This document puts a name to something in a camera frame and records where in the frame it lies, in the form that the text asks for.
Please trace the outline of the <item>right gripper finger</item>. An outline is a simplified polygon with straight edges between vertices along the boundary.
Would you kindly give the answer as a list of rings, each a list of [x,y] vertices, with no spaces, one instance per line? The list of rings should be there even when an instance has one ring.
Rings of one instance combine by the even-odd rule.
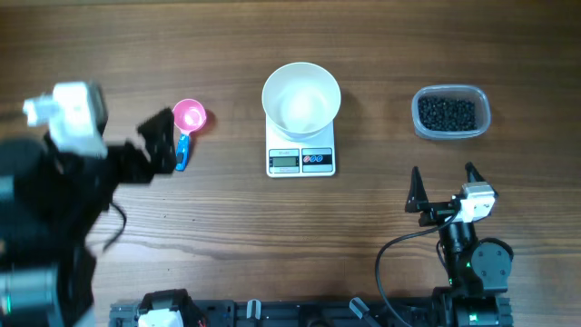
[[[476,166],[468,162],[465,164],[468,182],[464,184],[466,198],[488,197],[498,198],[498,192],[479,173]]]
[[[420,213],[429,210],[429,200],[424,188],[419,168],[414,166],[411,171],[410,188],[407,202],[405,204],[406,213]]]

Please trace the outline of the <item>pink scoop blue handle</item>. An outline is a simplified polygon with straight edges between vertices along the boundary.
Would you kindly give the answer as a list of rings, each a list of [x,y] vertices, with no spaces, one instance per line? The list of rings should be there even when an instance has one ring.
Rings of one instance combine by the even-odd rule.
[[[191,134],[201,130],[206,121],[207,114],[203,105],[194,99],[183,99],[178,102],[173,110],[174,125],[180,130],[181,135],[176,147],[175,170],[185,170],[190,152]]]

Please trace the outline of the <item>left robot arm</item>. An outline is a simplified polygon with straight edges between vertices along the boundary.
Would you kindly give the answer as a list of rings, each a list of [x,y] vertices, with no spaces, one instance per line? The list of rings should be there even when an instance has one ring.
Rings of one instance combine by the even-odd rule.
[[[94,306],[96,259],[85,245],[122,183],[148,184],[176,165],[172,110],[140,124],[144,147],[81,156],[43,139],[1,143],[1,323],[74,326]]]

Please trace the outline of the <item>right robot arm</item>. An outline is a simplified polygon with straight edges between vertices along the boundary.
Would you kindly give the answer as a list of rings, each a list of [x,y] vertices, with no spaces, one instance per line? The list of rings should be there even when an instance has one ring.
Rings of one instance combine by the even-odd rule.
[[[510,326],[507,279],[514,252],[497,238],[480,239],[476,223],[488,218],[498,193],[474,164],[465,165],[468,181],[447,202],[431,202],[419,168],[411,172],[407,213],[419,213],[419,226],[438,233],[438,257],[448,276],[447,287],[430,297],[433,326]]]

